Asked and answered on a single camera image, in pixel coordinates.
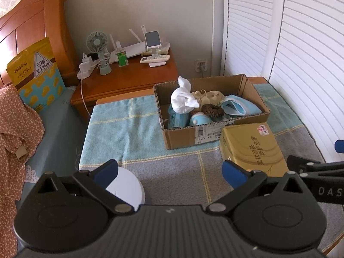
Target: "remote control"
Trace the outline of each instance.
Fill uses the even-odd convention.
[[[154,63],[154,62],[166,62],[167,60],[170,59],[170,55],[160,55],[158,54],[157,56],[149,56],[149,57],[142,57],[140,60],[140,63]]]

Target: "electrical outlet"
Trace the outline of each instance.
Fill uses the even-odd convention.
[[[207,60],[206,59],[200,59],[195,60],[195,72],[206,72],[207,71]]]

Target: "bed sheet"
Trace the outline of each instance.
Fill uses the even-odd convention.
[[[57,176],[70,176],[78,170],[87,125],[70,105],[74,88],[69,87],[51,106],[39,113],[45,128],[44,136],[35,154],[26,162],[40,177],[46,171]],[[34,183],[25,182],[17,209],[31,191]]]

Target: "wooden headboard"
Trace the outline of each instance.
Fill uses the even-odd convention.
[[[69,34],[65,0],[21,0],[0,18],[0,87],[10,82],[7,64],[22,50],[49,37],[66,86],[78,85],[78,58]]]

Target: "metal screw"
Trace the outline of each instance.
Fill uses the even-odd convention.
[[[209,209],[212,212],[223,212],[226,210],[226,206],[221,203],[213,203],[209,206]]]
[[[131,211],[131,206],[128,204],[119,204],[115,206],[115,211],[118,213],[127,213]]]

